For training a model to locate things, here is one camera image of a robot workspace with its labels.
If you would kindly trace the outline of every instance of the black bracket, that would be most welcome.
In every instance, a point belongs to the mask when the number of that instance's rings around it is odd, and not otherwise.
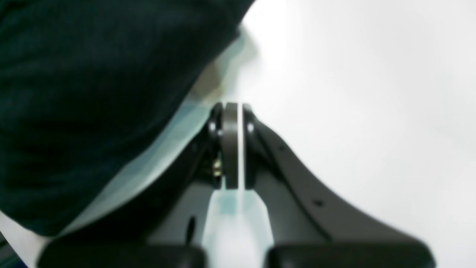
[[[288,145],[243,106],[245,185],[268,208],[268,266],[431,268],[420,241],[365,215],[322,184]]]
[[[365,215],[323,185],[286,143],[243,107],[245,187],[268,208],[270,268],[432,268],[420,241]],[[40,268],[204,268],[208,204],[226,178],[238,187],[238,105],[217,104],[180,156],[144,192],[51,242]]]

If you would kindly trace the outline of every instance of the dark green cloth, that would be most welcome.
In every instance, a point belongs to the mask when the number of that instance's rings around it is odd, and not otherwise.
[[[0,209],[58,234],[164,129],[253,0],[0,0]]]

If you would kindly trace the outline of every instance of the white background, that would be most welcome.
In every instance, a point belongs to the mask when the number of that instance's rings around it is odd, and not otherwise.
[[[322,182],[425,241],[439,268],[476,267],[476,2],[257,0],[241,38],[187,102],[219,100],[250,103]],[[202,122],[180,124],[184,134]],[[151,159],[165,165],[167,146],[152,146],[143,170],[154,169]],[[159,172],[131,174],[140,163],[122,180]],[[116,199],[126,189],[118,181],[110,187]],[[107,210],[104,196],[95,202]],[[45,239],[1,213],[0,228],[33,263]],[[213,268],[261,267],[272,243],[254,192],[213,196],[203,240]]]

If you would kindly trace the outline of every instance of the blurry foreground object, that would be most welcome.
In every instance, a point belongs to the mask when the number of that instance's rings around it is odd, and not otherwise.
[[[58,234],[165,128],[253,0],[0,0],[0,210]]]

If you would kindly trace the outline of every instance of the black plastic frame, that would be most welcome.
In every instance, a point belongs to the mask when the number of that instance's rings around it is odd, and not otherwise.
[[[422,242],[367,216],[322,184],[247,104],[243,131],[245,185],[266,204],[275,240],[269,267],[435,267]]]

